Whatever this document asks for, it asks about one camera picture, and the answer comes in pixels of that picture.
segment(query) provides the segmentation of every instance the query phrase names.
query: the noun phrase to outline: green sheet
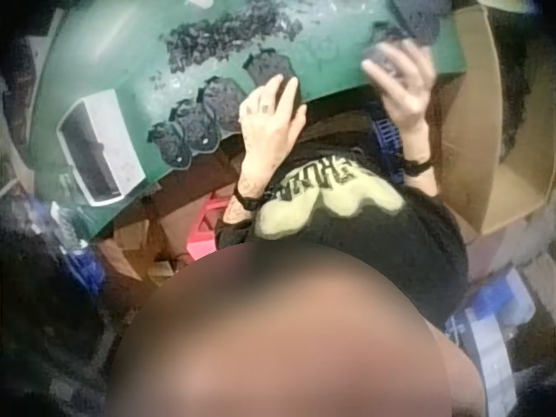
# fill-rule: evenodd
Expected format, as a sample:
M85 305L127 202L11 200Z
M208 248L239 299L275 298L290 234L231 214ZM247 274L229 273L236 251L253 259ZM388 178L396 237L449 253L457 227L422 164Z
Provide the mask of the green sheet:
M291 20L303 24L293 42L280 36L258 39L228 60L211 58L176 74L170 73L163 38L181 23L214 21L225 12L242 13L244 0L215 0L207 10L184 0L95 0L70 10L47 57L32 118L29 152L37 194L46 201L79 209L88 237L95 236L148 186L170 172L155 144L147 143L152 124L166 120L176 102L196 97L212 76L232 77L245 91L252 90L254 85L242 65L260 47L289 56L306 102L367 82L360 70L361 52L373 23L394 19L387 0L282 3ZM442 20L434 56L441 75L465 70L451 18ZM72 168L63 157L56 126L78 99L106 89L116 90L147 179L123 201L92 208L72 183Z

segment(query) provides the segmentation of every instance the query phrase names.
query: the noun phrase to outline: black wristband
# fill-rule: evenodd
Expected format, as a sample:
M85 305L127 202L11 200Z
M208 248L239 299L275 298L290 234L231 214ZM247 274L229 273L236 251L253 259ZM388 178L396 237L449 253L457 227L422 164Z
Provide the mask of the black wristband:
M240 190L237 188L237 185L234 189L234 197L237 201L241 204L243 209L246 211L257 211L262 206L264 206L270 199L272 198L273 193L272 190L266 190L259 198L249 198L244 197Z
M401 167L403 168L403 172L407 176L417 177L433 167L433 161L429 159L426 162L419 163L416 161L408 161L405 158L401 158Z

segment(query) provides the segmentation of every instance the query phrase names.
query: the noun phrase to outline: pink object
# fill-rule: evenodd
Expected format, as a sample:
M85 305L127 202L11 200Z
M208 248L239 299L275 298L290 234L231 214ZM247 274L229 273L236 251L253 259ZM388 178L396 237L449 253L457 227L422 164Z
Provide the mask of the pink object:
M224 210L231 197L210 198L201 209L189 233L187 251L194 261L216 252L215 231L210 218L218 217L218 211Z

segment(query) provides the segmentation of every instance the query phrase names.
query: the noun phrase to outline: wrist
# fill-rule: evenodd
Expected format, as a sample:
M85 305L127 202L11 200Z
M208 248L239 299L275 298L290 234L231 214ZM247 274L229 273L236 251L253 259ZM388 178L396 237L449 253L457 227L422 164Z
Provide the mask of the wrist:
M237 190L243 197L260 198L267 189L269 182L269 177L242 171L237 182Z
M407 161L424 163L431 159L427 121L415 124L411 129L401 129L400 137L403 144L403 156Z

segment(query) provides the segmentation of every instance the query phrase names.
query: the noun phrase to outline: blue plastic crate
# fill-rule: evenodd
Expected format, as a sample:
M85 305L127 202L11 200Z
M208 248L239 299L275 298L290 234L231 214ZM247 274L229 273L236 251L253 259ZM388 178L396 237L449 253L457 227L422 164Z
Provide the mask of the blue plastic crate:
M402 154L400 131L390 119L373 120L376 140L381 149L382 165L390 176L390 181L403 184L403 168L399 155Z

